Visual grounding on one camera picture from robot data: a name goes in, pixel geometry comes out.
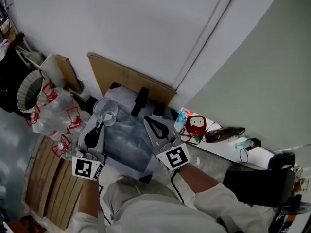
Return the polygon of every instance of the person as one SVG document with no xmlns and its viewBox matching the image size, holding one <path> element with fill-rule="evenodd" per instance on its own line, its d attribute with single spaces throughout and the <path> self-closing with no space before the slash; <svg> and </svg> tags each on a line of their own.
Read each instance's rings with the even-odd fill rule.
<svg viewBox="0 0 311 233">
<path fill-rule="evenodd" d="M 104 195 L 114 222 L 104 223 L 98 182 L 86 180 L 78 213 L 73 218 L 75 233 L 267 233 L 258 211 L 238 202 L 221 183 L 186 164 L 179 174 L 195 193 L 194 206 L 183 205 L 176 194 L 156 180 L 143 184 L 125 177 L 111 184 Z"/>
</svg>

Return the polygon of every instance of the sleeve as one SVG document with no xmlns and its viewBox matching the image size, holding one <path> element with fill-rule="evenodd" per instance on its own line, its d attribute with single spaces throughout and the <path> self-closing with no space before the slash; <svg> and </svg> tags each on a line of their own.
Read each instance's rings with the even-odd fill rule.
<svg viewBox="0 0 311 233">
<path fill-rule="evenodd" d="M 73 233 L 105 233 L 104 214 L 98 213 L 98 219 L 83 213 L 77 212 L 73 217 Z"/>
<path fill-rule="evenodd" d="M 238 202 L 232 191 L 223 184 L 197 193 L 194 206 L 222 224 L 228 233 L 267 233 L 268 228 L 256 209 Z"/>
</svg>

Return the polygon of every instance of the wooden pallet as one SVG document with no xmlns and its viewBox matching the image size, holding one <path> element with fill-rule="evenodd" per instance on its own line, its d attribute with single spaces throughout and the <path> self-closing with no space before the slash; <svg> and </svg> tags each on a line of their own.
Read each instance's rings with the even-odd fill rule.
<svg viewBox="0 0 311 233">
<path fill-rule="evenodd" d="M 72 176 L 72 164 L 51 151 L 56 143 L 44 137 L 30 174 L 26 204 L 56 226 L 68 227 L 84 179 Z"/>
</svg>

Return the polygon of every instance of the black object on table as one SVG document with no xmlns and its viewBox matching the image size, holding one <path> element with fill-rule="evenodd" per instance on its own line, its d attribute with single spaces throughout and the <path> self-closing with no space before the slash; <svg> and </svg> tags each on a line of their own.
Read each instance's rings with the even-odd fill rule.
<svg viewBox="0 0 311 233">
<path fill-rule="evenodd" d="M 135 99 L 135 106 L 131 112 L 133 117 L 137 117 L 140 110 L 146 106 L 149 89 L 143 87 Z"/>
<path fill-rule="evenodd" d="M 294 180 L 290 169 L 227 171 L 223 184 L 240 202 L 279 207 L 290 201 Z"/>
</svg>

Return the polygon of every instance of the white container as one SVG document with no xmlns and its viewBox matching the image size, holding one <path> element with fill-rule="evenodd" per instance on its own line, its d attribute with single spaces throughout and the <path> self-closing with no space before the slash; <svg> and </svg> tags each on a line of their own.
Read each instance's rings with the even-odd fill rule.
<svg viewBox="0 0 311 233">
<path fill-rule="evenodd" d="M 66 80 L 58 67 L 54 54 L 50 54 L 41 66 L 35 65 L 35 67 L 42 70 L 57 87 L 63 88 L 66 85 Z"/>
</svg>

